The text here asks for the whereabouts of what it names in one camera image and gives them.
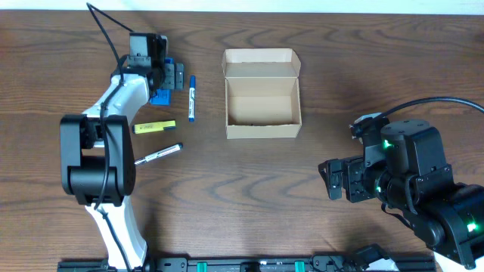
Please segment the blue plastic staple remover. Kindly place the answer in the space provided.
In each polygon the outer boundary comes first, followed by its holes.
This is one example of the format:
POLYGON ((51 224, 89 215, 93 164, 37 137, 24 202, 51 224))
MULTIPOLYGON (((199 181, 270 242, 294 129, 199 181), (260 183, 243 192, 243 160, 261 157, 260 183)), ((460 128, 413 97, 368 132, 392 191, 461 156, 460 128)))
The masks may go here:
POLYGON ((171 91, 175 88, 175 61, 171 57, 165 59, 164 78, 156 94, 150 99, 150 103, 157 106, 169 106, 171 104, 171 91))

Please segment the brown cardboard box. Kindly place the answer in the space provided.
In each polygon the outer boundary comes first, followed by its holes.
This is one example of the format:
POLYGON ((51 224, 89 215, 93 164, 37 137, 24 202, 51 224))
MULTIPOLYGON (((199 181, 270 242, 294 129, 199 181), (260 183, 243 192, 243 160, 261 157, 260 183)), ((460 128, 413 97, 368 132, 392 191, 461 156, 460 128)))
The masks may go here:
POLYGON ((293 49, 227 49, 222 69, 228 139, 297 137, 301 61, 293 49))

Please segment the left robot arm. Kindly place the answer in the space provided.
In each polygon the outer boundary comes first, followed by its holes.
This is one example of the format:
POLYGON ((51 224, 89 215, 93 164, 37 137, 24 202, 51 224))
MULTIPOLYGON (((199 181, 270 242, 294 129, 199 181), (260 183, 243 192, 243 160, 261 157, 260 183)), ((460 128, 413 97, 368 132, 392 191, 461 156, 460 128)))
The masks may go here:
POLYGON ((61 185, 95 220, 107 258, 61 261, 59 271, 156 271, 138 229, 131 195, 136 164, 130 125, 166 78, 168 39, 131 32, 129 53, 116 60, 99 100, 60 121, 61 185))

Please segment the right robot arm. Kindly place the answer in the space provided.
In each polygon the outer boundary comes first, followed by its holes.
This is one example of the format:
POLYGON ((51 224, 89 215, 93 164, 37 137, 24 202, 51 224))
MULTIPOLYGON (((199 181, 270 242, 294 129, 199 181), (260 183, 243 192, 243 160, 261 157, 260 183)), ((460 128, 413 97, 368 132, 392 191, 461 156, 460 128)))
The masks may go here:
POLYGON ((359 135, 363 154, 319 165, 330 199, 378 199, 428 249, 467 270, 483 257, 483 188, 454 181, 439 131, 422 119, 381 119, 359 135))

